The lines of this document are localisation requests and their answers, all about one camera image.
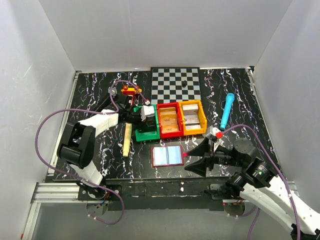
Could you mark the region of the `red leather card holder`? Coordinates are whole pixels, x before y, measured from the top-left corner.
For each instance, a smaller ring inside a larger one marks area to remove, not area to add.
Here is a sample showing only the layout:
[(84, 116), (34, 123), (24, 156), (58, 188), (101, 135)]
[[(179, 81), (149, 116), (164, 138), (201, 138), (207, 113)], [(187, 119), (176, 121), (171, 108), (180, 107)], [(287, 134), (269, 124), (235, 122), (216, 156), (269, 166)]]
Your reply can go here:
[(151, 148), (152, 167), (183, 166), (185, 155), (180, 145), (156, 146)]

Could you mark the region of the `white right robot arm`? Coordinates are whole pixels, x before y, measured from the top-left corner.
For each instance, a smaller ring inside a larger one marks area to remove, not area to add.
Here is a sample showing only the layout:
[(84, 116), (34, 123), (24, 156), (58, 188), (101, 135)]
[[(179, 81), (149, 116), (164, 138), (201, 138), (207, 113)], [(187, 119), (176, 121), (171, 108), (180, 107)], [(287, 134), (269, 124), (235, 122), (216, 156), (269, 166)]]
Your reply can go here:
[(287, 188), (272, 163), (259, 158), (258, 153), (246, 138), (237, 139), (232, 149), (227, 149), (220, 145), (218, 138), (206, 137), (184, 154), (200, 157), (184, 169), (205, 177), (215, 164), (240, 167), (216, 194), (250, 201), (280, 223), (293, 240), (318, 240), (320, 214)]

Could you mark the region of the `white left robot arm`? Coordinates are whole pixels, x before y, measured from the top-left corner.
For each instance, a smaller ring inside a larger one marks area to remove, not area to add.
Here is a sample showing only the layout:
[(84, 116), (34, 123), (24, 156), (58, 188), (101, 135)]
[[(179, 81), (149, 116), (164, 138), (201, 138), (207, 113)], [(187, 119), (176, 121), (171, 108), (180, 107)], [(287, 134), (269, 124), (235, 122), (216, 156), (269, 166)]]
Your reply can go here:
[(92, 109), (97, 113), (89, 113), (88, 118), (78, 122), (68, 122), (57, 149), (58, 158), (66, 161), (81, 178), (89, 181), (86, 185), (93, 188), (103, 180), (92, 161), (96, 138), (119, 123), (142, 123), (141, 113), (134, 111), (134, 97), (120, 95), (113, 100), (119, 108), (117, 113), (113, 113), (116, 108), (107, 96)]

